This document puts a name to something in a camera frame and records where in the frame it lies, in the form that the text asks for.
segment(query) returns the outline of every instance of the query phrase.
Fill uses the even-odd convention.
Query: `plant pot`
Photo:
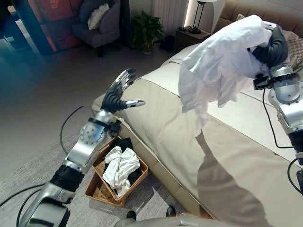
[[[142,52],[143,53],[151,53],[152,52],[152,45],[146,45],[146,47],[143,47]]]
[[[152,52],[152,50],[146,51],[146,50],[142,50],[143,53],[149,54]]]

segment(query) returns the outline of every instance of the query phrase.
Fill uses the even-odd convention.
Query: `laundry basket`
[[[105,166],[104,159],[105,159],[106,154],[110,151],[109,147],[112,142],[113,141],[111,140],[107,145],[105,145],[101,149],[101,151],[93,165],[95,174],[92,177],[92,179],[85,191],[85,195],[91,199],[101,201],[103,203],[123,207],[127,196],[147,176],[148,166],[142,161],[142,159],[139,156],[137,156],[139,159],[139,162],[140,162],[140,170],[142,172],[142,175],[130,186],[130,188],[127,190],[127,192],[123,196],[118,198],[116,196],[115,192],[110,188],[108,183],[102,177],[103,172],[104,172],[104,166]]]

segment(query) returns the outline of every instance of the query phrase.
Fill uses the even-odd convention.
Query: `pillow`
[[[244,18],[245,18],[245,16],[243,16],[241,13],[239,13],[239,14],[237,15],[236,21],[241,20],[241,19],[244,19]]]
[[[87,23],[93,10],[107,3],[107,0],[84,0],[79,9],[79,19],[81,23]]]
[[[302,70],[303,67],[303,39],[292,39],[287,41],[288,56],[290,65],[295,72]]]
[[[286,39],[286,41],[288,41],[288,40],[293,40],[293,39],[299,39],[299,36],[298,35],[296,35],[295,33],[293,33],[293,32],[289,32],[289,31],[282,31],[283,32],[283,35],[284,35],[284,37],[285,37],[285,39]]]
[[[104,5],[101,5],[99,6],[98,9],[95,9],[88,21],[87,21],[87,24],[89,25],[89,30],[93,30],[93,29],[98,29],[99,28],[99,25],[100,25],[100,20],[102,19],[103,15],[109,10],[109,6],[108,4],[104,4]]]

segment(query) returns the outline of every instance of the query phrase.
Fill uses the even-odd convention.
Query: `potted plant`
[[[141,12],[141,17],[133,18],[133,42],[144,53],[150,53],[155,41],[163,40],[163,26],[159,17],[152,17]]]

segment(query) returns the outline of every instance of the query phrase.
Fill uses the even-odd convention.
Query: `rug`
[[[70,150],[77,139],[78,136],[65,137],[65,147]],[[0,201],[5,200],[21,189],[49,181],[64,159],[65,154],[60,145],[51,146],[47,151],[21,166],[0,183]],[[118,220],[125,218],[130,210],[136,211],[137,220],[165,217],[166,209],[169,205],[173,205],[177,213],[185,212],[182,206],[176,202],[166,188],[151,173],[127,197],[123,208],[93,201],[84,196],[92,175],[93,170],[90,169],[77,190],[72,203],[68,205],[71,210],[68,227],[83,227],[87,225],[90,227],[112,227]],[[20,206],[34,190],[32,189],[16,196],[0,208],[1,227],[16,226],[16,218]]]

